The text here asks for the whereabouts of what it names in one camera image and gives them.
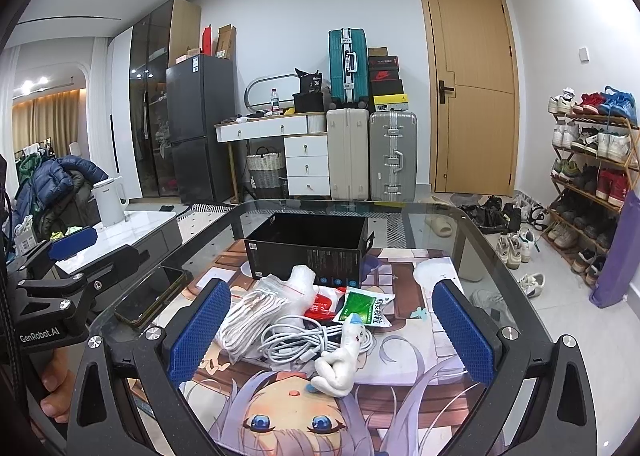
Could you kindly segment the person's left hand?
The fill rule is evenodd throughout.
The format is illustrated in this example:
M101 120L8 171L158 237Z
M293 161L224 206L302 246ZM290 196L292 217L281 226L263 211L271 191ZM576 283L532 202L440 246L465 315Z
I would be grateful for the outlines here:
M66 424L75 384L75 375L68 367L68 350L55 349L50 362L41 374L48 394L40 401L43 413L57 424Z

